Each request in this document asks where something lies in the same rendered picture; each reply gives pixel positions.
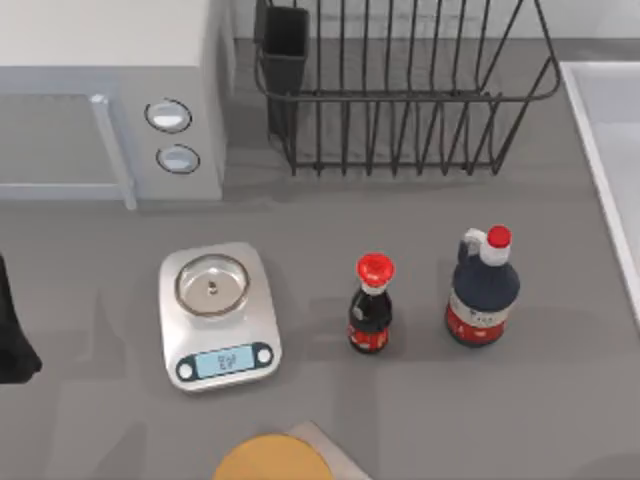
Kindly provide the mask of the small dark sauce bottle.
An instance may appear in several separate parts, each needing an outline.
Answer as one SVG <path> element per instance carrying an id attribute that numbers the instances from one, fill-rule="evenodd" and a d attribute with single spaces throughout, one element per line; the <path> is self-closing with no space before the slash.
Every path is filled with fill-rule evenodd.
<path id="1" fill-rule="evenodd" d="M 395 266 L 384 253 L 370 252 L 357 261 L 356 273 L 360 284 L 350 303 L 347 336 L 355 350 L 377 354 L 390 340 L 393 306 L 387 287 Z"/>

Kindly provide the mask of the silver kitchen scale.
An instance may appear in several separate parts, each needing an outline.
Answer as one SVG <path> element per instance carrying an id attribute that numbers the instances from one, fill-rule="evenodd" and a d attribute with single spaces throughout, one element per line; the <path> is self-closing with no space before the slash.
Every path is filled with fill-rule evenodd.
<path id="1" fill-rule="evenodd" d="M 202 392 L 277 371 L 282 345 L 264 264 L 246 242 L 169 254 L 158 274 L 165 370 L 173 386 Z"/>

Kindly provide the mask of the small microwave knob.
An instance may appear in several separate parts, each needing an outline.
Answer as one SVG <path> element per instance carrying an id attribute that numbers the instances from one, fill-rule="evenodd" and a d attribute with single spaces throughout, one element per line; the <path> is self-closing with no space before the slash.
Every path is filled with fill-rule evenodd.
<path id="1" fill-rule="evenodd" d="M 161 169 L 176 175 L 189 175 L 195 172 L 201 163 L 198 153 L 182 144 L 159 149 L 155 158 Z"/>

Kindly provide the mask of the large dark jug bottle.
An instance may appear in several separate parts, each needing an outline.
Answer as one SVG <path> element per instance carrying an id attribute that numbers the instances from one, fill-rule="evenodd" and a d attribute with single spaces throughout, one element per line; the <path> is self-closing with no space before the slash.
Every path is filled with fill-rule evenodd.
<path id="1" fill-rule="evenodd" d="M 451 336 L 470 348 L 498 341 L 519 296 L 519 274 L 510 262 L 512 232 L 493 225 L 468 229 L 458 244 L 445 321 Z"/>

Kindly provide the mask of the black cutlery holder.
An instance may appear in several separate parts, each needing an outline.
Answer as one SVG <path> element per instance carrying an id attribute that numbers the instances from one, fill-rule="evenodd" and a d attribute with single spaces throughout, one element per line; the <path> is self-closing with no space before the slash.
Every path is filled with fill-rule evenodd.
<path id="1" fill-rule="evenodd" d="M 305 8 L 275 6 L 256 0 L 254 41 L 267 98 L 269 133 L 288 142 L 294 127 L 297 97 L 309 46 L 309 12 Z"/>

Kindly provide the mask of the large microwave knob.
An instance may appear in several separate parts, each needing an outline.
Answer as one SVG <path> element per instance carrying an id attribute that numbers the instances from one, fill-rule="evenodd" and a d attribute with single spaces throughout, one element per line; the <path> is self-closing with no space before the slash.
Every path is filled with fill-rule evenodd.
<path id="1" fill-rule="evenodd" d="M 184 132 L 192 123 L 189 108 L 180 101 L 169 98 L 146 105 L 144 117 L 152 128 L 167 134 Z"/>

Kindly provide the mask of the round orange board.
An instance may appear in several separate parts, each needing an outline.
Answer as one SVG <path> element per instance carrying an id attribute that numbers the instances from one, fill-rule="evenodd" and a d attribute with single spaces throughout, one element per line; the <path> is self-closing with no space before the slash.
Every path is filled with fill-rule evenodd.
<path id="1" fill-rule="evenodd" d="M 251 437 L 233 447 L 211 480 L 335 480 L 324 457 L 308 442 L 284 433 Z"/>

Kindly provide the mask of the pale microwave oven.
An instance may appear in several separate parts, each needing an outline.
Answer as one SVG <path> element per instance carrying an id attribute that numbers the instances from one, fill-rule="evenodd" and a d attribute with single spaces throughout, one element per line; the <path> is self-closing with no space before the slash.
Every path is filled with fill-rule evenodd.
<path id="1" fill-rule="evenodd" d="M 230 0 L 0 0 L 0 200 L 216 201 Z"/>

